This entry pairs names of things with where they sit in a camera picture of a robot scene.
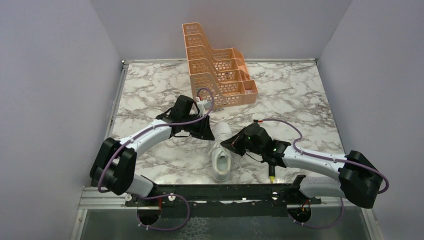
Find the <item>white sneaker shoe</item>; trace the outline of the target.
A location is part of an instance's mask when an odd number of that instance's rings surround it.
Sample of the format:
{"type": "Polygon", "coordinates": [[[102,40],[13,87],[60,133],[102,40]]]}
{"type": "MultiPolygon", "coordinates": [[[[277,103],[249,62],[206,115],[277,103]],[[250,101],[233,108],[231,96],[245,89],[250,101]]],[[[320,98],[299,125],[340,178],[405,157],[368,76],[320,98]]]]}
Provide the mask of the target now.
{"type": "Polygon", "coordinates": [[[232,137],[230,125],[219,122],[212,129],[214,141],[210,144],[212,177],[216,182],[225,182],[230,177],[232,153],[221,145],[221,142],[232,137]]]}

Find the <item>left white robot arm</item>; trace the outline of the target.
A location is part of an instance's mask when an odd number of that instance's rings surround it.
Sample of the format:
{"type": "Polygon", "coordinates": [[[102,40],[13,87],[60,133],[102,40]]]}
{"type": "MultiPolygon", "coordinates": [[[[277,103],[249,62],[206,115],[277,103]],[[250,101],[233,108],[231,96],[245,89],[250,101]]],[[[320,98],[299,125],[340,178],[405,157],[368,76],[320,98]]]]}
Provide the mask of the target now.
{"type": "Polygon", "coordinates": [[[147,206],[155,203],[155,183],[135,174],[137,158],[180,132],[187,132],[200,140],[213,141],[215,137],[209,115],[214,106],[213,100],[180,95],[173,107],[157,115],[142,130],[119,140],[112,137],[105,139],[89,172],[90,178],[97,183],[97,190],[116,195],[138,195],[138,199],[147,206]]]}

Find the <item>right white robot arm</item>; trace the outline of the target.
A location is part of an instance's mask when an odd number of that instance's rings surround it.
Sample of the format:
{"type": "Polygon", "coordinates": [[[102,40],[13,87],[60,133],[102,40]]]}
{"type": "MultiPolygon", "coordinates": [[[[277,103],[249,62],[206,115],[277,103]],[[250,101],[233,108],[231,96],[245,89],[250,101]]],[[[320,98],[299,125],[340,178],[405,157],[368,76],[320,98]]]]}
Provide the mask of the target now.
{"type": "Polygon", "coordinates": [[[259,155],[269,166],[311,171],[312,176],[288,190],[289,199],[296,204],[307,198],[337,197],[371,209],[382,192],[381,184],[386,180],[359,151],[352,150],[343,155],[299,148],[294,142],[272,139],[257,122],[220,144],[240,156],[246,153],[259,155]]]}

